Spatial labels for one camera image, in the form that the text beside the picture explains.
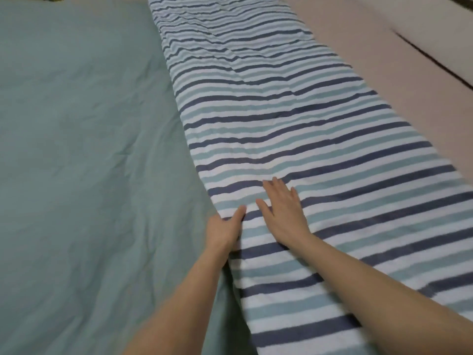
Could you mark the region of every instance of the person's left hand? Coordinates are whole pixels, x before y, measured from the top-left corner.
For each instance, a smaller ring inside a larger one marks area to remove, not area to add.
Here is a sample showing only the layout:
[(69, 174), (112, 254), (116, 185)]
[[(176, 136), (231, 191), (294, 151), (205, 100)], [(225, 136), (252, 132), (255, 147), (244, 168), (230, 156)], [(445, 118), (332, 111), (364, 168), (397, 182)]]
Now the person's left hand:
[(233, 249), (241, 232), (241, 222), (246, 213), (246, 206), (240, 205), (229, 220), (223, 220), (217, 213), (207, 222), (205, 249), (218, 258), (221, 267), (225, 265), (228, 254)]

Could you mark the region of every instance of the folded blanket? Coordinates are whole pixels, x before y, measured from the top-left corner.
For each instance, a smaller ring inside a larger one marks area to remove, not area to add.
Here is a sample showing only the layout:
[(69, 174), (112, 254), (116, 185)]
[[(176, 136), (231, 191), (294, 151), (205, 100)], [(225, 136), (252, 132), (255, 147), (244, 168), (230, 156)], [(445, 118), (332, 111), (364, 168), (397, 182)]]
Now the folded blanket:
[(149, 0), (186, 140), (219, 213), (261, 354), (375, 352), (254, 203), (277, 176), (311, 231), (452, 309), (473, 310), (473, 189), (279, 0)]

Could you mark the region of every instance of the hand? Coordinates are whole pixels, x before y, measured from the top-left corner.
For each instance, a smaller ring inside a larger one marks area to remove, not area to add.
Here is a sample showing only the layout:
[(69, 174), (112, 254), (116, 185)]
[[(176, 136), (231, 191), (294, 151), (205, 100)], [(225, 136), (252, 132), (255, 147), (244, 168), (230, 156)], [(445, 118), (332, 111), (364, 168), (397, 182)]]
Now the hand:
[(263, 199), (256, 200), (264, 221), (274, 238), (292, 249), (302, 237), (310, 234), (299, 195), (294, 187), (288, 190), (284, 182), (276, 177), (273, 177), (272, 184), (263, 181), (263, 188), (268, 193), (272, 205), (271, 212)]
[(241, 222), (245, 213), (246, 206), (240, 205), (231, 219), (223, 220), (217, 213), (207, 222), (205, 249), (217, 257), (221, 267), (225, 265), (228, 254), (240, 236)]

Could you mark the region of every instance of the striped duvet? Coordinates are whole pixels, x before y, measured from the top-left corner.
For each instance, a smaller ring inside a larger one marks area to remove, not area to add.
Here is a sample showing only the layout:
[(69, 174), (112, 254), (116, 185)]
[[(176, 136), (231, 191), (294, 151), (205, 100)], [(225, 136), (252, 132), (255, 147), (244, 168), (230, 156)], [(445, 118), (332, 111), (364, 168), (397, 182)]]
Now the striped duvet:
[(272, 176), (318, 237), (473, 319), (473, 189), (449, 161), (279, 0), (149, 4), (199, 176), (222, 216), (248, 206), (230, 266), (260, 354), (375, 353), (268, 232)]

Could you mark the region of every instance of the skin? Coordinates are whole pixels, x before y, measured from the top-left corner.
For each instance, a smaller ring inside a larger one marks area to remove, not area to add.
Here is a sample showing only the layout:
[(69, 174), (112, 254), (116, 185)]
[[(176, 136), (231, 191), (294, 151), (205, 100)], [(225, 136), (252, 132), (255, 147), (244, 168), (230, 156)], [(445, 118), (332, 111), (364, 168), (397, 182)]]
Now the skin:
[[(277, 178), (263, 187), (272, 210), (256, 203), (275, 239), (317, 270), (386, 354), (473, 354), (472, 322), (317, 238), (294, 188)], [(210, 218), (204, 252), (124, 355), (201, 353), (220, 271), (245, 211), (240, 206), (228, 221)]]

